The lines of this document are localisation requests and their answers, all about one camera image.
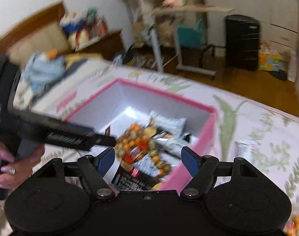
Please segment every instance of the metal screw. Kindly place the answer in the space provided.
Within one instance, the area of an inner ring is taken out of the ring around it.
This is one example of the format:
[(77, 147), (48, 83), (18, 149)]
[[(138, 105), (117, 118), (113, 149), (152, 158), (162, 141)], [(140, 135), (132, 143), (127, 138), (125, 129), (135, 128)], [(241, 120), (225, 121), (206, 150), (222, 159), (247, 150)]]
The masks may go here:
[(189, 197), (194, 197), (196, 195), (199, 194), (199, 191), (197, 189), (194, 189), (194, 188), (188, 188), (188, 189), (185, 189), (183, 191), (184, 195), (186, 196), (189, 196)]
[(109, 188), (101, 188), (97, 191), (97, 194), (100, 196), (100, 197), (108, 197), (112, 194), (112, 190), (109, 189)]

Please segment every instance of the metal stand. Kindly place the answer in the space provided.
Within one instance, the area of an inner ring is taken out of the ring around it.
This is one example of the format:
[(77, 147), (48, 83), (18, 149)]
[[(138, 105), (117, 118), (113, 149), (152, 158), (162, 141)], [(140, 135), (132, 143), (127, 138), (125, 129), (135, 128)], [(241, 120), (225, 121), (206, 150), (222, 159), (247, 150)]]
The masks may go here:
[[(201, 50), (201, 56), (199, 59), (199, 67), (194, 67), (194, 66), (185, 66), (183, 65), (182, 62), (182, 53), (181, 53), (181, 45), (179, 41), (179, 36), (178, 36), (178, 21), (175, 20), (173, 23), (173, 33), (174, 33), (174, 41), (175, 41), (175, 49), (176, 49), (176, 55), (178, 57), (178, 65), (177, 65), (177, 70), (183, 70), (183, 71), (190, 71), (194, 73), (199, 73), (199, 74), (204, 74), (204, 75), (210, 75), (213, 76), (213, 79), (215, 78), (216, 71), (211, 71), (207, 69), (203, 69), (202, 67), (202, 59), (203, 55), (206, 51), (209, 49), (213, 48), (212, 55), (215, 56), (215, 47), (213, 44), (207, 45), (204, 49)], [(164, 72), (163, 69), (163, 62), (161, 60), (161, 51), (160, 51), (160, 44), (158, 41), (158, 36), (157, 36), (157, 31), (155, 28), (151, 30), (151, 39), (152, 39), (152, 46), (153, 46), (153, 51), (155, 55), (155, 59), (157, 61), (157, 69), (159, 72)]]

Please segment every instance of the teal bag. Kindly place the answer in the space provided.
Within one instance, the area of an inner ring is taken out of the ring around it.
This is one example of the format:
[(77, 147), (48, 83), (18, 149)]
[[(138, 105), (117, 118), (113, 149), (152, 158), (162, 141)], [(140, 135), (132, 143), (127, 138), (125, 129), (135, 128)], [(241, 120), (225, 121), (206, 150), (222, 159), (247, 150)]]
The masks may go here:
[(180, 45), (191, 49), (202, 49), (205, 46), (203, 20), (196, 22), (195, 28), (184, 26), (183, 22), (179, 23), (178, 36)]

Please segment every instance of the wooden headboard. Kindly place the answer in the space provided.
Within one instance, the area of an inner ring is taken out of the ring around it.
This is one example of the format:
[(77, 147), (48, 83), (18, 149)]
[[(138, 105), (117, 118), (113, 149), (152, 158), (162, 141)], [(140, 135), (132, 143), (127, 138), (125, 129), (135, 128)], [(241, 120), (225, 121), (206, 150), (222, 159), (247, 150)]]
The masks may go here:
[(65, 14), (63, 1), (53, 4), (17, 25), (13, 26), (4, 36), (0, 38), (0, 54), (6, 53), (10, 47), (22, 40), (24, 37), (42, 29), (54, 21), (60, 21)]

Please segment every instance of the pink item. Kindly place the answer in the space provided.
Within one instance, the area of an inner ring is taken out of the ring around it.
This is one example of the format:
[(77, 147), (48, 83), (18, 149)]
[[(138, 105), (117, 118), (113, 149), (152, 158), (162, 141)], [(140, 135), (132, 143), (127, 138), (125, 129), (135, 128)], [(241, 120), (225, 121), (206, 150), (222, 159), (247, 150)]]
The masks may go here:
[[(78, 112), (80, 112), (84, 107), (89, 105), (94, 99), (103, 94), (105, 91), (110, 90), (115, 85), (119, 84), (120, 86), (131, 87), (137, 90), (144, 90), (146, 92), (150, 92), (151, 94), (155, 94), (157, 96), (161, 96), (164, 99), (169, 99), (172, 101), (176, 101), (177, 103), (186, 104), (191, 109), (203, 110), (209, 113), (209, 117), (207, 121), (204, 123), (204, 126), (200, 130), (198, 135), (198, 140), (196, 144), (192, 147), (192, 150), (195, 151), (198, 155), (206, 155), (210, 152), (211, 147), (214, 144), (214, 133), (215, 133), (215, 122), (216, 122), (216, 109), (212, 106), (206, 106), (196, 101), (193, 101), (188, 98), (184, 98), (182, 96), (162, 91), (156, 88), (153, 88), (149, 85), (130, 82), (124, 79), (116, 79), (112, 83), (106, 85), (101, 90), (99, 90), (96, 94), (92, 95), (86, 102), (84, 102), (80, 107), (76, 108), (65, 120), (70, 120), (73, 116), (75, 116)], [(168, 179), (164, 181), (159, 188), (159, 190), (176, 190), (178, 193), (188, 184), (191, 180), (191, 175), (185, 168), (185, 166), (180, 163), (173, 171), (169, 174)]]
[(63, 99), (58, 105), (57, 105), (57, 112), (59, 112), (62, 108), (66, 107), (67, 104), (69, 104), (74, 98), (76, 98), (77, 91), (74, 91), (70, 95), (68, 95), (65, 99)]
[(186, 0), (165, 0), (165, 1), (163, 1), (163, 7), (184, 6), (185, 4), (186, 4)]
[(296, 82), (298, 70), (297, 52), (291, 51), (291, 59), (288, 64), (287, 79), (291, 82)]

